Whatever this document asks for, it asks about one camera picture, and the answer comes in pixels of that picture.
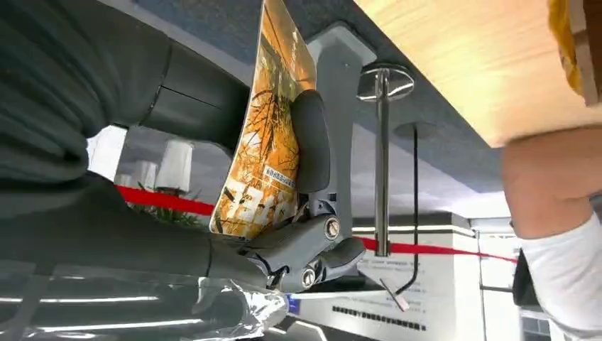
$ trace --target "red rope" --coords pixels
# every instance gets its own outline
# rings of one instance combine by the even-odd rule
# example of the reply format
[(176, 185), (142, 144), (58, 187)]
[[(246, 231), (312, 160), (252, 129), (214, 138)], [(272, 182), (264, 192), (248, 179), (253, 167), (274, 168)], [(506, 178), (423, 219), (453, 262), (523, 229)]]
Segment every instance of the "red rope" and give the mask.
[[(368, 238), (359, 238), (363, 242), (365, 248), (371, 251), (376, 251), (376, 240)], [(511, 261), (516, 263), (516, 259), (485, 254), (483, 252), (470, 252), (464, 250), (453, 249), (451, 247), (436, 247), (432, 245), (414, 245), (403, 243), (391, 243), (391, 253), (393, 254), (467, 254), (470, 256), (491, 257), (501, 259), (503, 261)]]
[(198, 215), (211, 215), (213, 205), (182, 199), (174, 195), (154, 193), (135, 188), (117, 186), (124, 200), (137, 205), (152, 205), (161, 208), (170, 208), (181, 212), (197, 213)]
[[(197, 202), (194, 200), (182, 199), (174, 195), (164, 193), (154, 193), (145, 190), (139, 190), (135, 188), (117, 186), (117, 189), (124, 197), (126, 202), (137, 204), (137, 205), (152, 205), (161, 208), (170, 208), (172, 210), (197, 213), (198, 215), (211, 215), (213, 212), (213, 205), (205, 204), (204, 202)], [(368, 238), (360, 238), (363, 245), (368, 250), (376, 250), (376, 240)], [(401, 244), (391, 243), (391, 252), (394, 254), (467, 254), (471, 256), (491, 257), (495, 259), (502, 259), (504, 261), (511, 261), (516, 263), (515, 259), (494, 256), (492, 254), (484, 254), (481, 252), (470, 252), (458, 249), (452, 249), (451, 247), (435, 247), (432, 245), (414, 245), (414, 244)]]

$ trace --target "yellow object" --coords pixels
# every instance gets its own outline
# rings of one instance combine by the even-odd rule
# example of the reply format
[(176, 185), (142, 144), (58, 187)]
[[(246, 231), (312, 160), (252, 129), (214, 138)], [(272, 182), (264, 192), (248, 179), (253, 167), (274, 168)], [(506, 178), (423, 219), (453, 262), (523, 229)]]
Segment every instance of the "yellow object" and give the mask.
[(567, 74), (567, 81), (576, 93), (583, 95), (575, 56), (575, 43), (569, 22), (569, 0), (548, 0), (548, 7), (549, 28), (558, 42), (560, 60)]

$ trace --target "gray sleeve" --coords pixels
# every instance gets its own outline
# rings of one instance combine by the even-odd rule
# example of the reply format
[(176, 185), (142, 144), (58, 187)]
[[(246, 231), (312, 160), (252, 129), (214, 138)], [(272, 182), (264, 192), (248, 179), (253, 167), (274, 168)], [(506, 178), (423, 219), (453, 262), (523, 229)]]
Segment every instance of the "gray sleeve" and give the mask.
[(148, 112), (169, 43), (125, 16), (98, 1), (0, 1), (0, 180), (79, 178), (87, 137)]

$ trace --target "ceiling light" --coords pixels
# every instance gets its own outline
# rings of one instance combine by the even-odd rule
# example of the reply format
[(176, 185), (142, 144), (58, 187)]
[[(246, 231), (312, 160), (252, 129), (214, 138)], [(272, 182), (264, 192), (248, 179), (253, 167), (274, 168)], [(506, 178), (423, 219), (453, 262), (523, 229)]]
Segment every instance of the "ceiling light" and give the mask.
[[(353, 232), (374, 232), (374, 227), (354, 227), (351, 230)], [(391, 227), (389, 227), (389, 231), (392, 231), (392, 232), (406, 232), (406, 231), (413, 231), (413, 230), (414, 230), (413, 226), (391, 226)], [(470, 229), (464, 229), (462, 227), (457, 227), (454, 225), (422, 225), (422, 226), (418, 227), (418, 231), (439, 231), (439, 230), (443, 230), (443, 231), (451, 230), (451, 231), (460, 232), (463, 234), (474, 235), (474, 232), (471, 231)]]
[(286, 332), (284, 330), (274, 328), (274, 327), (270, 327), (270, 328), (268, 328), (268, 330), (271, 332), (275, 332), (276, 334), (281, 334), (281, 335), (286, 334)]
[(106, 330), (106, 329), (130, 329), (130, 328), (150, 328), (165, 327), (171, 325), (193, 325), (202, 322), (201, 319), (140, 322), (140, 323), (115, 323), (108, 325), (59, 325), (56, 327), (38, 327), (44, 332), (74, 332), (80, 330)]
[(295, 323), (298, 325), (302, 325), (303, 327), (315, 330), (318, 333), (321, 341), (328, 341), (326, 339), (326, 335), (324, 335), (324, 331), (317, 325), (310, 325), (309, 323), (305, 323), (303, 321), (295, 321)]
[[(140, 302), (156, 301), (157, 296), (131, 296), (131, 297), (106, 297), (106, 298), (42, 298), (41, 303), (111, 303), (111, 302)], [(22, 298), (0, 297), (0, 303), (20, 303)]]

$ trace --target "metal bolt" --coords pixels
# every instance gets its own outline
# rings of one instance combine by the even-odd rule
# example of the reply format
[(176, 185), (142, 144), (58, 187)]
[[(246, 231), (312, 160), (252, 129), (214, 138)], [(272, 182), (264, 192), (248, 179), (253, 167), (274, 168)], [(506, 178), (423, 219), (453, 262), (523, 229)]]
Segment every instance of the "metal bolt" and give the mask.
[(341, 230), (341, 224), (337, 219), (331, 219), (326, 223), (326, 238), (329, 240), (335, 239), (339, 235), (339, 231)]
[(305, 271), (303, 271), (303, 274), (301, 275), (301, 284), (303, 285), (303, 288), (310, 288), (311, 286), (314, 285), (314, 282), (316, 281), (316, 273), (314, 271), (314, 269), (308, 268), (305, 269)]

